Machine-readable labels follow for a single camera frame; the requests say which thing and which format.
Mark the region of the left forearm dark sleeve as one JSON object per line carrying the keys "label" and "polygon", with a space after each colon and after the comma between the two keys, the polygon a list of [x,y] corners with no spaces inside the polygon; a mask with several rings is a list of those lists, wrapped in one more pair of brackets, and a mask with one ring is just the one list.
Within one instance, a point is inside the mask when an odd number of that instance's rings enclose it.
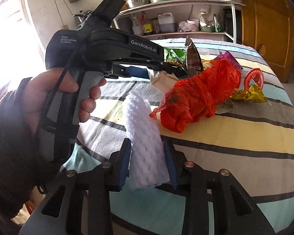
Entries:
{"label": "left forearm dark sleeve", "polygon": [[22,114],[21,100],[29,79],[0,100],[0,213],[14,218],[31,191],[47,184],[58,169],[37,153],[33,133]]}

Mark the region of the left hand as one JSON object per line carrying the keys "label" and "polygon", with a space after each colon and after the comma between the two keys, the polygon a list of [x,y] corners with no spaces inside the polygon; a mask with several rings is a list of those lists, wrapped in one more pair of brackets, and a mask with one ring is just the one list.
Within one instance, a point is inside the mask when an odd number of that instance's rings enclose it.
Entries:
{"label": "left hand", "polygon": [[[54,68],[45,71],[32,78],[24,88],[22,112],[32,133],[36,132],[46,96],[55,88],[62,72],[62,68]],[[100,87],[105,84],[106,80],[102,79],[97,85],[91,88],[87,98],[81,102],[81,110],[79,112],[81,123],[85,123],[89,120],[90,114],[95,110],[96,100],[99,99],[101,95]]]}

